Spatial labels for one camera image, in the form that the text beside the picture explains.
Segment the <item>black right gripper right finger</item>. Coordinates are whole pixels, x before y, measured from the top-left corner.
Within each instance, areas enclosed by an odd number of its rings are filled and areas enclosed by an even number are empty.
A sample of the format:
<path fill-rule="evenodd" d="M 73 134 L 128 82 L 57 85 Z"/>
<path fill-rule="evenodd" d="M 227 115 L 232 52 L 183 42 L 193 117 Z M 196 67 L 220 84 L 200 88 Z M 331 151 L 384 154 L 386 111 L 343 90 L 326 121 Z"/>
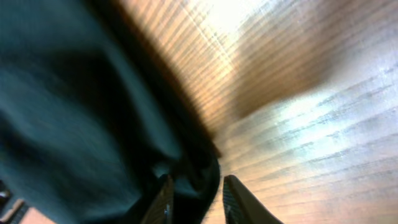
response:
<path fill-rule="evenodd" d="M 235 175 L 223 179 L 223 207 L 227 224 L 282 224 Z"/>

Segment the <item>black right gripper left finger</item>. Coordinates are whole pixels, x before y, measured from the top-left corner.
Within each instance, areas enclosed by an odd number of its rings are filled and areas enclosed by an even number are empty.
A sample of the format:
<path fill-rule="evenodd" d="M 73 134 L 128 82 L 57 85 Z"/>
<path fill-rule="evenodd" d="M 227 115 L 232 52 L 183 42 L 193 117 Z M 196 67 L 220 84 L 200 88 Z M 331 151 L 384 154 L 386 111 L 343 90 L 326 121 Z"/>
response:
<path fill-rule="evenodd" d="M 174 182 L 169 175 L 162 175 L 140 200 L 140 224 L 172 224 L 173 209 Z"/>

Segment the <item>black t-shirt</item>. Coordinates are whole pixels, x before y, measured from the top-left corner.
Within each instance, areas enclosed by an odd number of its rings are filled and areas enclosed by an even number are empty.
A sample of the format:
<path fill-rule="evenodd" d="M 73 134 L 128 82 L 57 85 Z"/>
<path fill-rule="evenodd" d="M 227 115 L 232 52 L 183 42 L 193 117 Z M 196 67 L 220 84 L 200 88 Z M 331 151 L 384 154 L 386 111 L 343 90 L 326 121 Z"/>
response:
<path fill-rule="evenodd" d="M 57 223 L 119 223 L 163 175 L 201 223 L 215 147 L 114 1 L 1 2 L 1 180 Z"/>

